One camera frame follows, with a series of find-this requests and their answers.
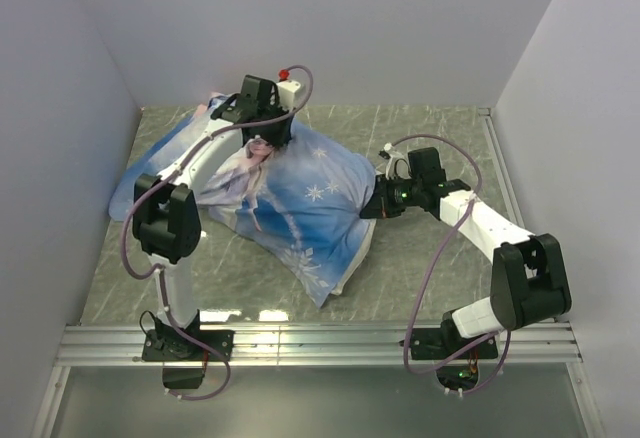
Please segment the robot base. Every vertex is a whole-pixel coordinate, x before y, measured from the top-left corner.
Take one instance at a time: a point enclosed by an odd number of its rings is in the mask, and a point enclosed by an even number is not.
[[[215,355],[207,354],[197,345],[186,341],[176,331],[159,319],[154,320],[155,327],[147,332],[142,350],[142,361],[146,362],[202,362],[202,368],[167,367],[162,370],[162,382],[169,390],[195,390],[204,379],[207,361],[220,361]],[[189,336],[210,346],[222,354],[227,360],[231,358],[233,349],[232,330],[201,330],[200,314],[184,330]]]
[[[444,360],[460,348],[471,343],[473,340],[461,338],[455,331],[455,324],[445,314],[440,328],[415,328],[411,334],[411,359],[414,361],[438,361]],[[400,346],[404,346],[404,340],[400,341]],[[494,360],[498,358],[498,345],[495,339],[487,340],[469,350],[458,358],[466,360],[471,357],[472,352],[477,352],[479,360]]]

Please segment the black bracket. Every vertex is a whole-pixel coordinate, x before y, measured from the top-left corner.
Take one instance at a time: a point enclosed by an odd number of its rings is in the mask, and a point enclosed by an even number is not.
[[[291,140],[293,117],[272,125],[260,125],[261,121],[278,118],[286,113],[280,106],[278,86],[275,82],[246,75],[240,93],[233,94],[211,113],[211,119],[223,119],[234,124],[255,123],[242,129],[243,143],[256,135],[274,148],[280,148]]]
[[[528,278],[526,269],[534,270]],[[505,243],[493,251],[491,308],[507,330],[553,318],[571,309],[560,244],[551,235]]]
[[[160,182],[160,177],[142,174],[133,190],[134,201]],[[193,191],[186,185],[167,183],[150,196],[133,215],[133,236],[142,250],[176,264],[189,256],[200,241],[200,217]]]
[[[440,328],[414,328],[411,334],[411,344],[409,345],[411,359],[415,361],[444,360],[473,340],[460,339],[456,343],[448,343],[447,341]],[[400,346],[404,346],[404,340],[400,341]],[[479,360],[496,359],[498,357],[496,340],[491,338],[484,341],[472,350],[462,354],[458,359],[468,359],[472,357],[472,354],[475,356],[475,352],[477,352]]]
[[[196,361],[205,363],[205,351],[199,346],[185,340],[171,326],[154,318],[155,329],[146,333],[142,350],[142,361],[153,363],[169,363],[180,361]],[[233,350],[233,330],[201,330],[199,314],[191,324],[183,330],[189,336],[201,341],[224,356],[231,359]],[[207,362],[220,361],[212,354],[206,356]],[[162,370],[162,381],[170,390],[193,390],[200,387],[204,379],[205,366],[201,368],[165,367]]]
[[[377,175],[373,194],[360,211],[360,218],[382,219],[400,216],[408,207],[419,206],[440,219],[440,200],[459,190],[471,190],[462,180],[447,180],[436,148],[421,148],[407,154],[410,178]]]

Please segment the blue pillowcase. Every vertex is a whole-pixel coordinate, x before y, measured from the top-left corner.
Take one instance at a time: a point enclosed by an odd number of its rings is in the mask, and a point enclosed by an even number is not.
[[[221,101],[213,99],[210,108]],[[171,164],[207,120],[209,113],[185,118],[126,171],[109,206],[112,219],[124,219],[137,177]],[[358,215],[371,198],[376,172],[362,155],[295,119],[291,134],[280,150],[260,139],[247,143],[196,201],[214,220],[273,253],[320,307],[330,293],[342,292],[369,250],[375,220]]]

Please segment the mounting plate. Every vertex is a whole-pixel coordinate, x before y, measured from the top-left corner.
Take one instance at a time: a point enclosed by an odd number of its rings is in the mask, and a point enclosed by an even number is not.
[[[214,350],[220,352],[227,360],[231,358],[233,349],[233,330],[199,330],[194,338],[209,345]],[[201,348],[195,347],[188,355],[176,355],[169,346],[158,346],[162,339],[158,338],[155,330],[150,330],[147,334],[144,348],[142,350],[142,361],[147,362],[176,362],[176,361],[202,361],[204,352]],[[220,361],[215,355],[209,354],[209,361]]]
[[[449,350],[442,340],[442,332],[439,328],[415,328],[411,334],[411,359],[415,361],[444,360],[456,350]],[[479,360],[494,360],[498,358],[498,345],[491,338],[480,343],[474,348],[478,351]],[[460,356],[460,360],[469,358],[469,350]]]

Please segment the marble floor tile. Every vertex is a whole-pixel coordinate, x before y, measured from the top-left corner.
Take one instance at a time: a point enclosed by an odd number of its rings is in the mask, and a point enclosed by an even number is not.
[[[130,162],[166,134],[190,108],[144,111]],[[383,145],[407,134],[431,133],[447,137],[466,149],[484,176],[481,197],[506,215],[496,171],[474,108],[429,106],[309,106],[298,116],[314,130],[367,156],[384,169],[377,156]],[[476,182],[473,169],[456,151],[428,140],[414,140],[399,148],[437,146],[449,178]],[[290,321],[405,320],[428,262],[448,227],[430,215],[408,210],[400,218],[378,222],[371,249],[339,297],[317,309],[302,285],[274,256],[201,213],[203,231],[194,253],[194,292],[202,310],[227,310],[237,320],[257,320],[263,310],[279,310]],[[155,311],[153,280],[130,278],[120,263],[121,225],[111,223],[82,321],[85,324],[133,324],[146,309]],[[146,269],[148,260],[129,240],[134,266]],[[420,317],[439,319],[444,311],[488,294],[490,264],[463,237],[456,237],[436,268]]]

